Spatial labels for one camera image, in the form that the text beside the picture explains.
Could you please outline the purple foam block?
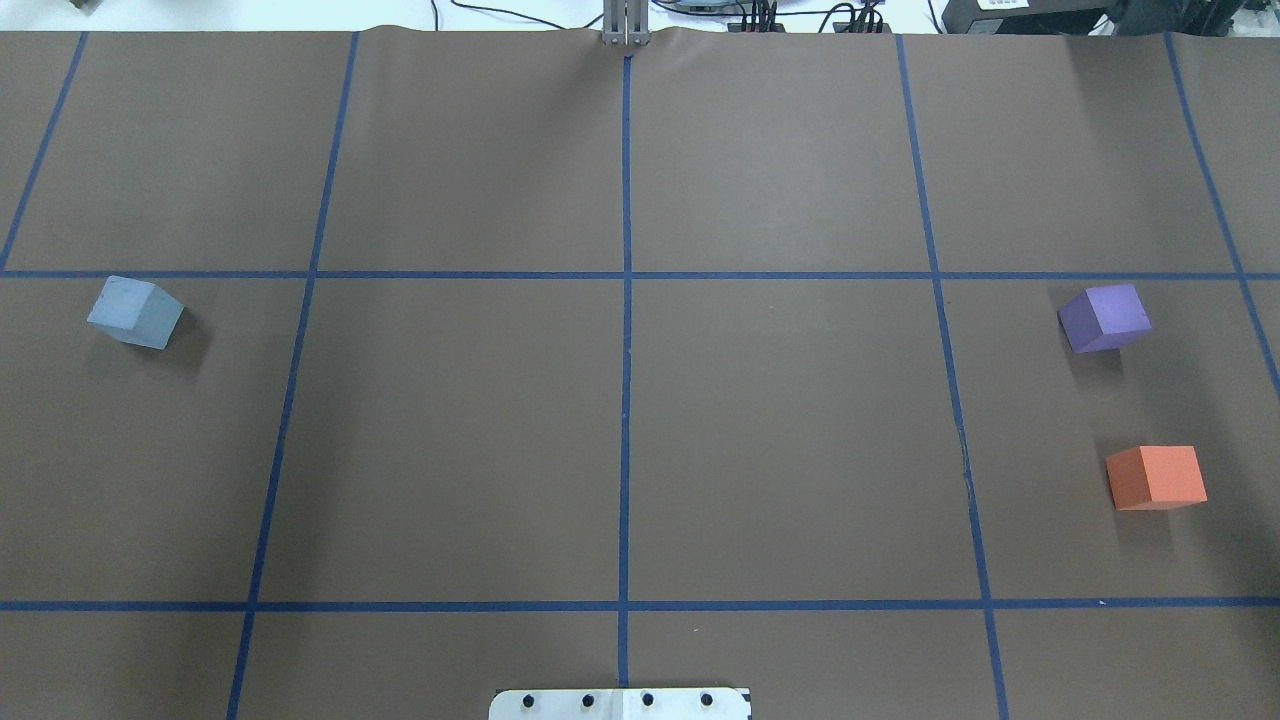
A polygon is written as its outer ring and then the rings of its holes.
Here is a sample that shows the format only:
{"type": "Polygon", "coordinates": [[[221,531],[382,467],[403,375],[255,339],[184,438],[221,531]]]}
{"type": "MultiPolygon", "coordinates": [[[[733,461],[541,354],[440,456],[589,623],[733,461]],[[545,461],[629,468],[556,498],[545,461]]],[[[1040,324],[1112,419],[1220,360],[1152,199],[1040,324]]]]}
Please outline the purple foam block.
{"type": "Polygon", "coordinates": [[[1134,284],[1085,288],[1064,304],[1057,316],[1074,354],[1116,350],[1153,329],[1134,284]]]}

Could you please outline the light blue foam block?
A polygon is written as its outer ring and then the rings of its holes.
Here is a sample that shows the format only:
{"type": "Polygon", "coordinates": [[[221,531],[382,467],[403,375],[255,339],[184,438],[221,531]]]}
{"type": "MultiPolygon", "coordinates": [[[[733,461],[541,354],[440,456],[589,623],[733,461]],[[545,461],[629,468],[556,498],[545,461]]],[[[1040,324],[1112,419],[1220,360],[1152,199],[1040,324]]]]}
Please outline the light blue foam block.
{"type": "Polygon", "coordinates": [[[86,322],[122,343],[164,350],[184,310],[152,282],[109,275],[86,322]]]}

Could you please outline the grey metal bracket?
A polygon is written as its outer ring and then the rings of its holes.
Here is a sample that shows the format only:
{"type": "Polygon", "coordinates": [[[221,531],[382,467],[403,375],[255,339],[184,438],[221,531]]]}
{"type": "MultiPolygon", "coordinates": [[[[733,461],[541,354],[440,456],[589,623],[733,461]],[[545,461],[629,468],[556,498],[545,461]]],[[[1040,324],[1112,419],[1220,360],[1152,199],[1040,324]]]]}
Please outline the grey metal bracket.
{"type": "Polygon", "coordinates": [[[604,0],[602,42],[613,47],[648,45],[652,40],[649,9],[646,0],[604,0]]]}

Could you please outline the metal base plate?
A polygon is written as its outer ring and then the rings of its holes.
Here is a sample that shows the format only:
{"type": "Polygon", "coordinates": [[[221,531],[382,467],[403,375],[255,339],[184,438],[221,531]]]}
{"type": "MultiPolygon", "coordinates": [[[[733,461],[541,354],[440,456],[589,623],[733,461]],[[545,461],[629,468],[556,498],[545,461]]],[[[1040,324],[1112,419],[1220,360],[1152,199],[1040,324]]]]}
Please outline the metal base plate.
{"type": "Polygon", "coordinates": [[[512,689],[489,719],[751,719],[750,691],[730,687],[512,689]]]}

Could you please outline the orange foam block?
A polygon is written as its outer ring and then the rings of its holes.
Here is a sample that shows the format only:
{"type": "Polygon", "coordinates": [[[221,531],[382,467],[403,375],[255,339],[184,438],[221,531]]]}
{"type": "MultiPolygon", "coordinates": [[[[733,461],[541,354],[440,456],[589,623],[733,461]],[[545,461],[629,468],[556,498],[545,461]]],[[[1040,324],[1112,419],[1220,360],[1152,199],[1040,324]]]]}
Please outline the orange foam block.
{"type": "Polygon", "coordinates": [[[1117,511],[1164,511],[1208,501],[1192,446],[1140,445],[1105,459],[1117,511]]]}

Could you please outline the brown paper table cover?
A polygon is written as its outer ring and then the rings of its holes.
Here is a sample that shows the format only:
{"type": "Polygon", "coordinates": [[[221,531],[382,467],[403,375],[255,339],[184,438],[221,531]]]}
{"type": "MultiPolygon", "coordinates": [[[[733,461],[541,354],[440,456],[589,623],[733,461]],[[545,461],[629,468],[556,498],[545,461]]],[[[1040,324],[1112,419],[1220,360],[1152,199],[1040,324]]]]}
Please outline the brown paper table cover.
{"type": "Polygon", "coordinates": [[[1277,41],[4,33],[3,716],[591,685],[1275,719],[1277,41]]]}

